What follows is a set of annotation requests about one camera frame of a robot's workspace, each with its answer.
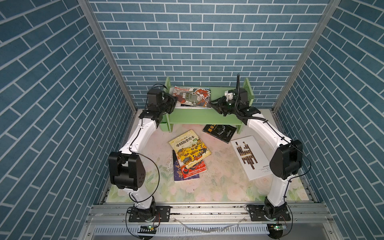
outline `red book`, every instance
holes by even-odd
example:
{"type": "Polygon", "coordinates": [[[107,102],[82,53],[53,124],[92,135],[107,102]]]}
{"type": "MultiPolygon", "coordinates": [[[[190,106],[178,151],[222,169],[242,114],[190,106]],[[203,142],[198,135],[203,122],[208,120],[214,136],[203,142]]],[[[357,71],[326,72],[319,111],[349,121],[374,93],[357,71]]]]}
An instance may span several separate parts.
{"type": "Polygon", "coordinates": [[[190,168],[186,168],[185,165],[180,166],[181,167],[181,173],[183,174],[184,179],[191,177],[193,175],[199,174],[201,172],[205,172],[207,170],[207,167],[203,160],[198,162],[197,164],[193,165],[190,168]]]}

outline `white book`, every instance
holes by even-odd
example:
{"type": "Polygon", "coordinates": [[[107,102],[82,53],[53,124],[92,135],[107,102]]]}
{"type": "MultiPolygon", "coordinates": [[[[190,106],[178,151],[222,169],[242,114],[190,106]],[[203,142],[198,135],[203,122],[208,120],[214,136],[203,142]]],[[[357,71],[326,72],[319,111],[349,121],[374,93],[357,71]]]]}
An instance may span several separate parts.
{"type": "Polygon", "coordinates": [[[232,140],[231,144],[248,180],[272,174],[269,161],[253,136],[232,140]]]}

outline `black mounting plate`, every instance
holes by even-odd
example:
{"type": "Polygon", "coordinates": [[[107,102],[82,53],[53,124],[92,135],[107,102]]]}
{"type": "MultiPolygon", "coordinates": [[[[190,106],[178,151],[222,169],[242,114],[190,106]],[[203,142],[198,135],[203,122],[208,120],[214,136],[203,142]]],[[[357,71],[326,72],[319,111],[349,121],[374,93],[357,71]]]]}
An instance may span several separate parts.
{"type": "MultiPolygon", "coordinates": [[[[247,210],[249,211],[249,216],[251,217],[251,221],[253,222],[261,222],[261,221],[270,221],[268,218],[264,216],[264,205],[247,205],[247,210]]],[[[280,215],[280,220],[284,219],[286,222],[291,220],[291,216],[289,215],[288,209],[285,207],[285,210],[280,215]]]]}
{"type": "MultiPolygon", "coordinates": [[[[157,218],[157,213],[160,213],[160,222],[169,222],[170,215],[170,206],[156,206],[155,216],[157,218]]],[[[146,222],[140,219],[134,211],[131,211],[129,215],[129,222],[146,222]]]]}

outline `yellow book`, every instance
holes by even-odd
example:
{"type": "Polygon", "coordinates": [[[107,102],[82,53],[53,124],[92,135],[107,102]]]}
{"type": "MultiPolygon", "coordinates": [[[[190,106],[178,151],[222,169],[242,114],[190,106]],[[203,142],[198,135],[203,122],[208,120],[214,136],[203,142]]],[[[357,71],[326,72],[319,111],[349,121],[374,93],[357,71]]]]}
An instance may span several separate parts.
{"type": "Polygon", "coordinates": [[[193,130],[169,142],[176,152],[180,166],[190,168],[211,154],[193,130]]]}

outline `slotted cable tray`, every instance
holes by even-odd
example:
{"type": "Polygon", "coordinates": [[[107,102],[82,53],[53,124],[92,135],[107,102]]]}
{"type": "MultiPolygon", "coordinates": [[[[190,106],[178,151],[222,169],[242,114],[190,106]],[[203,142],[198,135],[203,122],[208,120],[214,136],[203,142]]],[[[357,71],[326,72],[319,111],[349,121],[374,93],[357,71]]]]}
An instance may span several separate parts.
{"type": "MultiPolygon", "coordinates": [[[[208,231],[212,228],[224,228],[228,226],[229,224],[187,224],[188,227],[191,228],[197,228],[200,230],[208,231]]],[[[129,231],[135,235],[137,235],[138,230],[140,226],[128,226],[129,231]]],[[[160,227],[157,228],[157,232],[155,236],[158,237],[174,237],[174,236],[196,236],[196,235],[246,235],[246,234],[269,234],[267,224],[263,223],[250,223],[246,225],[239,225],[237,227],[237,224],[228,227],[224,229],[223,231],[215,231],[215,232],[199,232],[199,231],[191,231],[189,229],[186,229],[182,225],[160,225],[160,227]]],[[[127,228],[125,226],[111,226],[111,225],[99,225],[95,228],[93,235],[130,235],[127,231],[127,228]]],[[[140,233],[142,236],[150,235],[147,233],[140,233]]]]}

